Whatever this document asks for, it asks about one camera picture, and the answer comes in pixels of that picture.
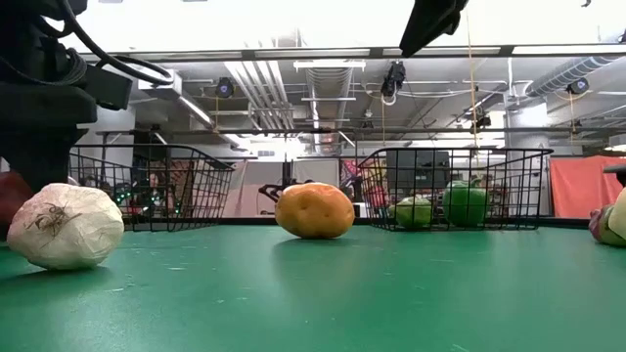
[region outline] wire basket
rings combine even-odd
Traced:
[[[543,149],[387,148],[359,164],[372,225],[391,231],[536,229],[549,211]]]
[[[78,145],[69,177],[106,192],[129,231],[180,231],[222,217],[233,168],[194,148]]]

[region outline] fluorescent light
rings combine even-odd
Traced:
[[[626,92],[606,92],[606,91],[601,91],[601,92],[598,92],[596,94],[599,94],[599,95],[610,95],[610,96],[620,96],[620,97],[621,96],[626,96]]]
[[[199,117],[202,120],[202,124],[204,125],[204,127],[207,127],[207,128],[215,127],[211,118],[206,114],[206,112],[200,109],[196,104],[190,102],[185,97],[178,98],[178,101],[183,103],[191,112],[193,112],[197,117]]]
[[[370,49],[296,49],[296,50],[257,50],[257,59],[297,59],[308,58],[362,58],[370,56]]]
[[[514,55],[547,54],[626,54],[623,44],[518,46]]]
[[[500,53],[500,47],[472,47],[471,51],[477,54],[498,54]],[[468,47],[427,47],[421,49],[416,56],[468,56],[470,53]],[[395,48],[382,49],[382,55],[385,57],[399,57],[402,55],[402,50]]]
[[[339,98],[301,98],[302,102],[356,102],[354,97],[339,97]]]
[[[604,150],[609,152],[626,152],[626,145],[606,147]]]
[[[316,60],[312,62],[295,62],[294,68],[365,68],[365,62],[345,62],[337,60]]]

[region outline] green table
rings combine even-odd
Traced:
[[[587,231],[137,233],[81,273],[0,248],[0,351],[624,351],[625,295]]]

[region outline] metal beam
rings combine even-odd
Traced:
[[[126,130],[126,131],[103,131],[97,132],[96,134],[105,134],[105,133],[122,133],[122,134],[130,134],[134,130]],[[539,133],[539,132],[552,132],[552,133],[571,133],[572,129],[570,127],[507,127],[507,128],[489,128],[489,129],[480,129],[480,133],[482,132],[504,132],[504,133]],[[612,132],[612,133],[626,133],[626,127],[577,127],[577,132]],[[310,133],[310,134],[326,134],[326,133],[358,133],[358,134],[395,134],[395,133],[471,133],[473,129],[471,128],[293,128],[293,129],[266,129],[266,130],[256,130],[256,129],[225,129],[219,131],[208,131],[208,130],[199,130],[199,131],[167,131],[169,135],[207,135],[207,134],[217,134],[217,135],[233,135],[233,134],[252,134],[252,135],[269,135],[269,134],[285,134],[285,133]]]
[[[587,113],[587,114],[585,114],[585,115],[582,115],[582,116],[576,117],[576,118],[575,118],[575,120],[577,120],[577,121],[583,121],[583,120],[586,120],[586,119],[597,118],[597,117],[608,117],[607,115],[609,115],[609,114],[610,114],[610,113],[612,113],[612,112],[617,112],[617,111],[620,111],[620,110],[626,109],[626,105],[625,105],[625,104],[623,104],[623,103],[624,103],[624,102],[621,102],[621,103],[619,103],[618,105],[612,106],[612,107],[611,107],[611,108],[609,108],[608,110],[597,110],[597,111],[594,111],[594,112],[592,112],[592,113]],[[555,127],[555,126],[563,126],[563,125],[567,125],[567,124],[570,124],[570,123],[571,123],[571,119],[570,119],[570,118],[568,118],[567,120],[564,120],[564,121],[562,121],[562,122],[555,123],[555,124],[553,124],[552,126],[553,126],[553,127]]]
[[[502,58],[511,52],[513,58],[571,58],[588,56],[625,56],[626,48],[618,44],[598,45],[510,45],[472,46],[473,58]],[[92,53],[80,53],[90,64],[100,59]],[[362,48],[273,48],[230,51],[191,51],[191,52],[116,52],[122,55],[152,63],[206,63],[274,60],[322,60],[322,59],[402,59],[401,51],[394,47]],[[411,59],[467,58],[467,46],[426,47]]]

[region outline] red curtain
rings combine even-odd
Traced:
[[[555,215],[589,219],[592,210],[613,204],[622,185],[615,174],[603,174],[603,170],[616,164],[626,164],[626,159],[609,156],[551,159]]]

